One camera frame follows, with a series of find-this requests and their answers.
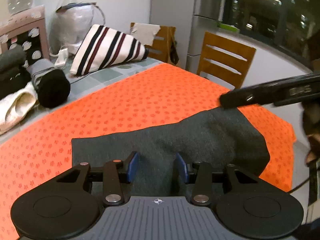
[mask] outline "gray cloth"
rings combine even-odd
[[[54,64],[46,58],[38,60],[33,65],[27,68],[28,72],[31,75],[32,84],[36,90],[38,89],[41,78],[54,69],[56,69],[54,67]]]
[[[0,54],[0,72],[7,71],[13,66],[22,66],[26,58],[26,53],[21,45],[3,52]]]
[[[215,108],[175,124],[114,133],[96,138],[72,139],[72,164],[89,162],[92,167],[124,160],[140,153],[139,169],[131,185],[123,185],[125,197],[190,195],[192,185],[175,178],[176,152],[192,160],[206,161],[217,171],[228,163],[238,164],[259,176],[270,160],[264,137],[237,109]],[[222,194],[222,187],[214,188]]]

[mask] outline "white plastic bag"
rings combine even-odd
[[[49,36],[53,54],[57,54],[60,48],[65,46],[68,52],[75,55],[93,25],[95,7],[97,7],[95,3],[72,7],[76,4],[76,0],[61,0],[58,3]],[[61,9],[67,5],[72,8]]]

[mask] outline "chair backrest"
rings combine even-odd
[[[234,56],[222,52],[219,48],[233,53]],[[255,52],[255,48],[206,32],[197,75],[203,71],[224,80],[235,88],[240,88]],[[210,62],[210,60],[221,63],[227,68]]]
[[[160,26],[160,30],[155,36],[152,46],[145,45],[146,48],[149,48],[148,57],[167,63],[175,31],[175,27]]]

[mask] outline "striped pillow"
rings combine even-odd
[[[81,76],[130,60],[143,60],[148,50],[133,36],[95,24],[84,38],[70,73]]]

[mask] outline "folded cloth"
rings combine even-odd
[[[11,78],[14,78],[18,76],[20,73],[20,68],[18,65],[12,66],[6,71],[0,72],[0,82],[10,80]]]
[[[70,83],[61,69],[47,59],[40,59],[27,68],[38,93],[41,106],[54,108],[65,102],[70,94]]]
[[[180,151],[190,161],[211,163],[216,171],[233,163],[256,176],[263,172],[270,160],[264,137],[246,117],[238,109],[223,110],[220,107],[202,111],[175,124],[72,139],[71,143],[73,165],[89,162],[92,167],[98,167],[110,160],[124,160],[132,151],[139,152],[136,178],[131,185],[123,185],[126,198],[130,195],[190,195],[190,187],[174,178],[177,173],[173,163]],[[101,189],[94,188],[93,191],[97,193]]]
[[[54,64],[46,58],[38,60],[27,68],[31,75],[31,81],[35,89],[38,89],[41,78],[54,69],[56,69]]]
[[[0,134],[20,122],[37,101],[37,93],[29,82],[25,88],[0,100]]]
[[[95,24],[84,38],[70,69],[82,76],[107,66],[143,60],[148,50],[133,36]]]
[[[18,65],[0,73],[0,99],[23,89],[31,80],[28,71]]]
[[[135,23],[131,30],[131,35],[143,45],[152,46],[153,40],[160,30],[159,25]]]
[[[12,66],[24,65],[26,58],[27,55],[21,45],[17,45],[15,48],[3,52],[0,54],[0,73],[12,68]]]

